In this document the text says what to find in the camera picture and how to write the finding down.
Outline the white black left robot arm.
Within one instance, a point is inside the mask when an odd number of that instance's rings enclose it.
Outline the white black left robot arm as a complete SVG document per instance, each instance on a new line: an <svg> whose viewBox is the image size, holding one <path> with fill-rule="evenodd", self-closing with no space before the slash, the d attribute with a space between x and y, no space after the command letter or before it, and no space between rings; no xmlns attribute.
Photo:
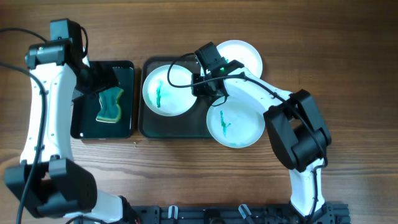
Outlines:
<svg viewBox="0 0 398 224"><path fill-rule="evenodd" d="M71 140L127 138L132 134L134 65L91 61L88 36L69 19L50 23L50 38L31 45L25 68L32 83L29 130L20 164L5 184L19 211L69 223L140 223L128 201L97 188L73 158Z"/></svg>

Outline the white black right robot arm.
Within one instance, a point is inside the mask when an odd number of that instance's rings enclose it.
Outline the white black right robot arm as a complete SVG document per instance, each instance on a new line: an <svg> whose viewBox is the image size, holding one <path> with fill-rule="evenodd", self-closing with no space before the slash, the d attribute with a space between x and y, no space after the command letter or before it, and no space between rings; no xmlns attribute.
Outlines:
<svg viewBox="0 0 398 224"><path fill-rule="evenodd" d="M193 76L193 94L235 97L263 115L272 150L290 172L290 203L306 221L313 221L325 203L320 175L328 165L331 134L312 95L266 83L243 63L222 57L212 42L194 55L204 74Z"/></svg>

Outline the green yellow sponge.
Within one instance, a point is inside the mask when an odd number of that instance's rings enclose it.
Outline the green yellow sponge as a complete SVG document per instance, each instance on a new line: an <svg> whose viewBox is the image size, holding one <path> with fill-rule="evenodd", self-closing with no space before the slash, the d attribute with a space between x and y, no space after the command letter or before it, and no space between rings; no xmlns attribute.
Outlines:
<svg viewBox="0 0 398 224"><path fill-rule="evenodd" d="M96 120L102 123L117 123L121 119L121 106L119 99L124 90L119 87L112 87L99 93L100 111Z"/></svg>

